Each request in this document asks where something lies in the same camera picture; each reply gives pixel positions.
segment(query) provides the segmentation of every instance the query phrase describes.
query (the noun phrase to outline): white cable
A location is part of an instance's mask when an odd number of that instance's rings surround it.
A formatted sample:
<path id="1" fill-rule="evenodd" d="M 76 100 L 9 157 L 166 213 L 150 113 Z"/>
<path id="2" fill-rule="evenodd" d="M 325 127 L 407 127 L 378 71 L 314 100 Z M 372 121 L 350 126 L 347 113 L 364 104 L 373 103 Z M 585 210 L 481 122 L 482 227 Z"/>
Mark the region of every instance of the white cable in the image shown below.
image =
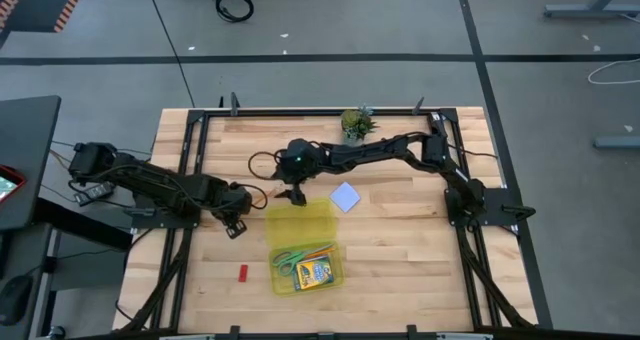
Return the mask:
<path id="1" fill-rule="evenodd" d="M 631 21 L 633 21 L 633 22 L 637 22 L 638 24 L 640 24 L 640 20 L 638 20 L 638 19 L 636 19 L 636 18 L 634 18 L 634 17 L 631 17 L 631 16 L 629 16 L 629 15 L 620 15 L 620 16 L 622 16 L 622 17 L 623 17 L 623 18 L 625 18 L 625 19 L 628 19 L 628 20 L 631 20 Z"/>
<path id="2" fill-rule="evenodd" d="M 640 24 L 640 20 L 631 17 L 629 15 L 620 15 L 623 18 L 627 19 L 627 20 L 631 20 L 635 23 Z M 638 62 L 640 61 L 639 59 L 635 59 L 635 60 L 622 60 L 622 61 L 614 61 L 610 64 L 604 65 L 602 67 L 599 67 L 597 69 L 595 69 L 591 74 L 589 74 L 589 76 L 587 76 L 587 80 L 589 81 L 589 83 L 593 84 L 593 85 L 629 85 L 629 84 L 638 84 L 640 83 L 640 79 L 638 80 L 627 80 L 627 81 L 594 81 L 591 78 L 593 77 L 593 75 L 599 73 L 600 71 L 606 69 L 606 68 L 610 68 L 612 66 L 616 66 L 618 64 L 630 64 L 630 63 L 634 63 L 634 62 Z"/>

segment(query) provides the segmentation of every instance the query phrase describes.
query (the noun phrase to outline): concrete floor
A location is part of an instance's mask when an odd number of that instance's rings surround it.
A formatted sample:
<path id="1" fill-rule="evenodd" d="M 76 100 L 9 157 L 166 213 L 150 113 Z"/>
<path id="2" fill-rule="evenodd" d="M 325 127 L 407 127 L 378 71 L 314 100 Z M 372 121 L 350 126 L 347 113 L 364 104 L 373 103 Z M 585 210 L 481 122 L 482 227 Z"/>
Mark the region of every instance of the concrete floor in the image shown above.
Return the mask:
<path id="1" fill-rule="evenodd" d="M 458 0 L 253 0 L 255 17 L 236 25 L 222 22 L 209 0 L 157 1 L 182 56 L 471 53 Z M 594 46 L 599 53 L 640 52 L 640 24 L 542 17 L 545 3 L 587 0 L 469 1 L 485 54 L 593 54 Z M 12 33 L 0 50 L 0 57 L 115 56 L 172 56 L 150 0 L 82 0 L 62 33 Z M 488 69 L 524 201 L 538 210 L 530 227 L 555 328 L 640 334 L 640 246 L 632 231 L 640 156 L 591 147 L 594 136 L 627 134 L 625 125 L 631 134 L 640 131 L 640 84 L 588 84 L 586 76 L 600 65 Z M 184 70 L 202 107 L 216 106 L 231 91 L 243 106 L 408 106 L 421 96 L 425 106 L 485 105 L 473 63 L 189 64 Z M 640 78 L 640 65 L 602 78 Z M 141 151 L 151 147 L 162 108 L 190 106 L 177 65 L 0 66 L 0 89 L 0 99 L 60 95 L 56 140 Z M 54 149 L 71 156 L 69 148 Z M 70 196 L 67 179 L 51 161 L 44 183 Z M 74 208 L 47 190 L 41 195 Z M 126 192 L 117 195 L 130 201 Z M 100 206 L 76 210 L 108 209 Z M 64 254 L 92 246 L 73 238 L 62 244 Z M 111 265 L 87 279 L 96 288 L 59 296 L 54 322 L 69 335 L 111 328 L 122 257 L 103 256 Z M 66 271 L 75 278 L 71 264 Z"/>

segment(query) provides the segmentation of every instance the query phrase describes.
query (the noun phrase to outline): wooden tabletop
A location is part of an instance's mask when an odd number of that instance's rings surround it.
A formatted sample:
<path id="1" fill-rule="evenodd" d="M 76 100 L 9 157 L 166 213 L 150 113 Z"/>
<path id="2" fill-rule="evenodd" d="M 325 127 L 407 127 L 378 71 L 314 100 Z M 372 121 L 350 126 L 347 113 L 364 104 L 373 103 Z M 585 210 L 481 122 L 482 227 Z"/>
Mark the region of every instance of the wooden tabletop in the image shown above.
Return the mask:
<path id="1" fill-rule="evenodd" d="M 483 109 L 461 107 L 457 111 L 465 148 L 494 153 Z M 163 111 L 152 157 L 155 165 L 177 171 L 187 112 Z M 380 128 L 369 135 L 369 141 L 428 131 L 423 116 L 374 120 Z M 187 173 L 193 172 L 198 134 L 199 124 Z M 253 178 L 247 160 L 257 151 L 286 148 L 295 138 L 340 143 L 340 118 L 214 118 L 209 124 L 202 172 L 270 192 L 282 184 Z M 416 152 L 413 145 L 417 149 L 420 145 L 412 144 Z M 469 155 L 468 163 L 472 177 L 487 187 L 501 186 L 496 159 Z M 275 168 L 269 157 L 256 158 L 253 166 L 265 176 Z M 343 175 L 320 175 L 303 184 L 302 190 L 309 200 L 328 197 L 344 181 L 358 191 L 361 200 L 346 214 L 334 208 L 346 276 L 342 287 L 286 298 L 274 295 L 267 263 L 266 210 L 252 209 L 245 215 L 248 231 L 235 240 L 228 238 L 218 220 L 203 212 L 191 243 L 180 332 L 228 333 L 231 325 L 240 325 L 245 333 L 403 332 L 408 324 L 417 325 L 419 331 L 472 330 L 456 235 L 447 221 L 445 181 L 439 175 L 390 160 L 363 165 Z M 270 199 L 270 204 L 287 202 Z M 495 282 L 521 315 L 535 323 L 516 238 L 501 228 L 483 230 Z M 165 234 L 165 230 L 154 230 L 129 256 L 120 306 L 130 315 L 157 283 Z M 245 283 L 238 282 L 242 264 L 249 266 Z M 479 281 L 476 286 L 483 322 L 489 324 L 484 291 Z M 172 296 L 170 288 L 163 326 L 168 324 Z M 114 328 L 126 322 L 117 314 Z"/>

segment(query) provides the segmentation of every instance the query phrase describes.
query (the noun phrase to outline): yellow tray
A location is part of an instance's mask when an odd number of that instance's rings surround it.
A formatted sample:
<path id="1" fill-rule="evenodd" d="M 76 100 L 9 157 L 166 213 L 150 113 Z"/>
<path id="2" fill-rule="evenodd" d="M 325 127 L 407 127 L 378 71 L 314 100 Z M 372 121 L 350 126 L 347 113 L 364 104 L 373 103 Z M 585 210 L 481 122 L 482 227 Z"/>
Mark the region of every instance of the yellow tray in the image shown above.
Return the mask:
<path id="1" fill-rule="evenodd" d="M 334 243 L 334 251 L 328 253 L 333 282 L 306 290 L 296 291 L 293 273 L 282 276 L 278 268 L 271 265 L 271 285 L 277 295 L 305 294 L 341 285 L 344 270 L 340 246 L 336 242 L 337 220 L 333 215 L 329 199 L 314 200 L 307 206 L 279 206 L 267 211 L 267 243 L 271 247 L 268 262 L 285 251 L 310 250 Z"/>

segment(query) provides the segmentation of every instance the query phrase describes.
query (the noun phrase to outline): blue sticky note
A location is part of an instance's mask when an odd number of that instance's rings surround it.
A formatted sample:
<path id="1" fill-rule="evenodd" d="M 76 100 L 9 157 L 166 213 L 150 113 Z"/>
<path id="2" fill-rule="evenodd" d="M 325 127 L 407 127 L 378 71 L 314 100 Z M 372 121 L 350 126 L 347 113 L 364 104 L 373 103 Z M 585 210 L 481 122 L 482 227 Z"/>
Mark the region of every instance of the blue sticky note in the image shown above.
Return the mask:
<path id="1" fill-rule="evenodd" d="M 329 197 L 331 198 L 331 201 L 338 205 L 338 207 L 344 212 L 351 210 L 351 208 L 360 201 L 360 195 L 358 195 L 358 192 L 346 182 L 338 186 L 338 188 L 335 189 Z"/>

